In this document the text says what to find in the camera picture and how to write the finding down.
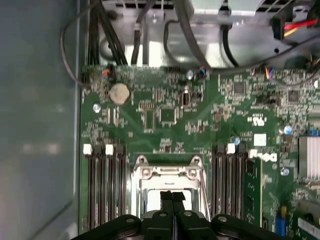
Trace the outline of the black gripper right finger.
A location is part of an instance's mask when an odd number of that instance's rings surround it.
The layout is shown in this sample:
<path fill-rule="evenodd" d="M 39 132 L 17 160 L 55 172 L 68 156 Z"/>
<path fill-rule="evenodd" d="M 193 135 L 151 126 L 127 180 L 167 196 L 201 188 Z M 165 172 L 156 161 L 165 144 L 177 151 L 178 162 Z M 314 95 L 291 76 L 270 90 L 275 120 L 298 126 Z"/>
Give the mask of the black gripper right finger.
<path fill-rule="evenodd" d="M 283 240 L 283 236 L 237 217 L 218 214 L 211 220 L 186 210 L 182 192 L 172 193 L 174 215 L 181 240 Z"/>

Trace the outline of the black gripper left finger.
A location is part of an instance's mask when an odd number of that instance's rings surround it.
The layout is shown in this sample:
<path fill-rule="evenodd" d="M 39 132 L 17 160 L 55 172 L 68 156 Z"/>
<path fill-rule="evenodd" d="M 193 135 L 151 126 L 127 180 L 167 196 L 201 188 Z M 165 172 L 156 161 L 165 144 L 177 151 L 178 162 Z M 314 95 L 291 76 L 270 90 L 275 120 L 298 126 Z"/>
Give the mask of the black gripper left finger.
<path fill-rule="evenodd" d="M 170 240 L 173 233 L 173 193 L 160 193 L 161 209 L 143 219 L 125 214 L 77 236 L 78 240 Z"/>

